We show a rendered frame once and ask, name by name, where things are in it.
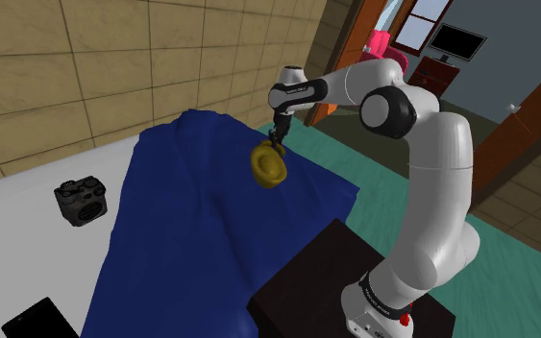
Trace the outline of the yellow bowl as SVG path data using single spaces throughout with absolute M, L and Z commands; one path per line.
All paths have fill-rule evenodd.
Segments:
M 251 168 L 255 181 L 263 188 L 272 188 L 286 179 L 283 160 L 285 149 L 281 144 L 263 140 L 251 153 Z

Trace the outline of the dark red cabinet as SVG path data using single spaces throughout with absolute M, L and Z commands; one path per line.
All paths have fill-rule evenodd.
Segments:
M 452 64 L 424 56 L 407 83 L 422 87 L 440 98 L 459 71 L 460 69 Z

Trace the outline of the dark robot stand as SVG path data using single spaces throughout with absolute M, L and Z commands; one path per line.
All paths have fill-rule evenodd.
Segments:
M 258 338 L 356 338 L 347 328 L 341 292 L 382 260 L 333 220 L 250 299 Z

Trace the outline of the black television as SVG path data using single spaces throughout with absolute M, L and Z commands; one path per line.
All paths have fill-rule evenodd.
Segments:
M 486 40 L 486 36 L 442 23 L 431 38 L 429 47 L 442 53 L 438 59 L 441 62 L 447 63 L 450 57 L 470 61 Z

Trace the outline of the black boxy radio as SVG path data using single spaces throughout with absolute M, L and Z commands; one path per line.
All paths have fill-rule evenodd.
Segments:
M 62 217 L 77 228 L 107 213 L 106 192 L 105 185 L 93 176 L 65 181 L 54 190 Z

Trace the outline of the brown wooden door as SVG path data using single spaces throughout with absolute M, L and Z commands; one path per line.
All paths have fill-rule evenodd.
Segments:
M 541 155 L 541 84 L 489 134 L 474 153 L 475 208 Z

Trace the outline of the teal rug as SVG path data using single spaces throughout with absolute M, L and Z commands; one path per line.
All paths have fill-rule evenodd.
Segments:
M 395 244 L 403 220 L 408 180 L 374 161 L 371 152 L 408 164 L 408 147 L 346 125 L 351 144 L 294 119 L 284 143 L 295 153 L 356 185 L 346 225 L 380 254 Z M 431 295 L 455 316 L 454 338 L 541 338 L 541 252 L 470 215 L 480 235 L 475 260 Z

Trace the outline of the black flat tablet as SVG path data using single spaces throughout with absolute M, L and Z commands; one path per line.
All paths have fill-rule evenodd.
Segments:
M 49 297 L 1 326 L 7 338 L 80 338 Z

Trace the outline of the window with brown frame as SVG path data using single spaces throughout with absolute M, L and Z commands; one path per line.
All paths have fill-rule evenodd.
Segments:
M 453 0 L 411 0 L 390 45 L 419 57 Z

